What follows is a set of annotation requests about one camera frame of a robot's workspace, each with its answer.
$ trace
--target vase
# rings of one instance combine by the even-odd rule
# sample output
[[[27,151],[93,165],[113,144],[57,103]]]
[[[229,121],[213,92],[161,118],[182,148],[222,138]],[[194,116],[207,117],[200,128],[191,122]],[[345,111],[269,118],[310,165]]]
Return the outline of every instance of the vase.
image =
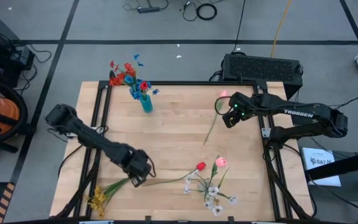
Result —
[[[152,99],[150,98],[149,95],[146,95],[146,97],[141,97],[140,103],[142,103],[143,110],[146,113],[153,111]]]

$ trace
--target wooden table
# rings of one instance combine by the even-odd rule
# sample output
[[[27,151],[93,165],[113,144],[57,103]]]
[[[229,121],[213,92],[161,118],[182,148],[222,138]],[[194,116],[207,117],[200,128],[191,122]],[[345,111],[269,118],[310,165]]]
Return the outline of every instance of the wooden table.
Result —
[[[98,82],[83,82],[76,106],[78,117],[88,125],[91,122],[97,86]],[[201,161],[207,163],[207,168],[200,175],[209,177],[212,163],[219,154],[226,158],[230,167],[221,191],[226,195],[237,195],[239,202],[237,205],[228,205],[227,200],[221,200],[223,215],[215,217],[203,207],[203,196],[200,193],[183,194],[184,180],[138,188],[128,183],[112,198],[106,207],[104,219],[144,220],[145,216],[150,215],[152,220],[213,221],[227,220],[228,216],[233,216],[236,221],[273,221],[258,118],[240,122],[228,129],[218,116],[208,142],[203,145],[213,122],[214,102],[219,94],[227,90],[229,95],[239,91],[251,96],[252,87],[161,85],[154,88],[158,88],[160,93],[152,96],[154,111],[147,114],[142,111],[140,103],[132,99],[127,86],[114,87],[107,122],[109,131],[105,136],[147,152],[153,159],[157,172],[157,178],[150,177],[149,182],[179,178]],[[282,83],[268,83],[268,92],[285,98]],[[225,102],[222,111],[227,107]],[[273,118],[276,126],[292,126],[289,115],[278,114]],[[295,140],[289,140],[287,144],[298,149]],[[65,156],[77,147],[76,139],[69,140]],[[80,150],[63,166],[51,215],[57,214],[77,190],[84,154],[85,149]],[[281,150],[281,155],[289,191],[305,212],[312,214],[301,159],[285,148]],[[224,170],[220,169],[218,172],[216,183]],[[102,152],[97,185],[106,186],[125,177],[126,174]],[[193,182],[191,188],[196,188],[196,182]],[[282,203],[281,192],[278,189],[277,192]],[[85,206],[82,203],[82,214],[85,214]],[[283,205],[280,206],[280,213],[282,217],[285,216]],[[96,211],[92,218],[99,218]]]

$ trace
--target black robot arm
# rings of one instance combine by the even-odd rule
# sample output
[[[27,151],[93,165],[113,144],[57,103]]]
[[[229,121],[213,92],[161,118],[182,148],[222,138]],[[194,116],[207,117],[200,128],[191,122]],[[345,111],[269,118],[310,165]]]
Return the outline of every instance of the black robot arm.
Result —
[[[232,109],[223,115],[223,121],[228,128],[253,116],[281,113],[301,116],[313,121],[292,128],[277,126],[263,129],[262,134],[272,147],[282,148],[289,139],[319,135],[341,138],[347,134],[347,117],[321,103],[296,103],[268,93],[253,94],[248,97],[236,92],[230,97],[229,106]]]
[[[60,134],[75,133],[84,146],[102,149],[111,162],[128,174],[135,187],[143,184],[150,174],[151,165],[147,163],[149,157],[145,151],[106,139],[78,119],[74,108],[56,105],[46,121]]]

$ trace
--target pink flower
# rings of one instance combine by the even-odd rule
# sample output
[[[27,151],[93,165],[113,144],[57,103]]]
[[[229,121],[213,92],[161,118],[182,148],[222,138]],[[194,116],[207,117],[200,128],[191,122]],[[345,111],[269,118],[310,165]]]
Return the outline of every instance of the pink flower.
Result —
[[[227,90],[224,90],[224,91],[221,93],[220,97],[223,97],[223,96],[227,96]]]
[[[219,157],[215,160],[215,164],[218,166],[218,167],[224,167],[226,166],[226,160],[223,159],[222,157]]]

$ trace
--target green leaf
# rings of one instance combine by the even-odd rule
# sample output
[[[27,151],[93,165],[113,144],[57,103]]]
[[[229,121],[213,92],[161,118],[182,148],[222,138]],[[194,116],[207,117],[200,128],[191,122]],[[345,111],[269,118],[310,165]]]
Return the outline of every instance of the green leaf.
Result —
[[[222,183],[223,183],[224,176],[226,175],[226,173],[228,172],[229,169],[230,169],[230,167],[227,168],[227,170],[226,170],[225,173],[223,174],[223,177],[222,177],[221,181],[219,182],[218,188],[221,188]]]

